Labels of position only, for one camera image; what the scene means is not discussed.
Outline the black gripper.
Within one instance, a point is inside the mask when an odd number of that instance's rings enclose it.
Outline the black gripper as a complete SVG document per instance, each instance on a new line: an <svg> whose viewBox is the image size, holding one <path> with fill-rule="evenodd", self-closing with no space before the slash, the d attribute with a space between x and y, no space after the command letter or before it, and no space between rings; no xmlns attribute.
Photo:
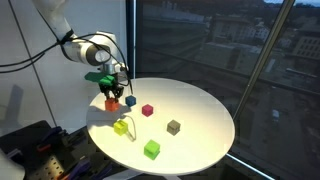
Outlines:
<svg viewBox="0 0 320 180"><path fill-rule="evenodd" d="M104 94L106 99L110 99L109 91L112 91L115 98L118 99L122 96L123 87L118 84L117 78L113 75L106 75L98 82L101 93Z"/></svg>

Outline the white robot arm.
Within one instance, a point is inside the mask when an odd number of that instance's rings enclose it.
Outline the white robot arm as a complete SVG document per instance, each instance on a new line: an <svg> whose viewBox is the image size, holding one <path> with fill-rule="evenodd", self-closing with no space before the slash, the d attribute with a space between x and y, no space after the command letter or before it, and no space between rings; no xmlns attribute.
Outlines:
<svg viewBox="0 0 320 180"><path fill-rule="evenodd" d="M99 72L89 72L84 78L97 83L106 99L115 101L123 95L124 87L118 80L120 73L126 73L125 61L117 60L117 52L121 58L123 53L113 33L97 31L77 36L64 16L67 0L32 0L36 10L57 39L64 56L73 62L100 67Z"/></svg>

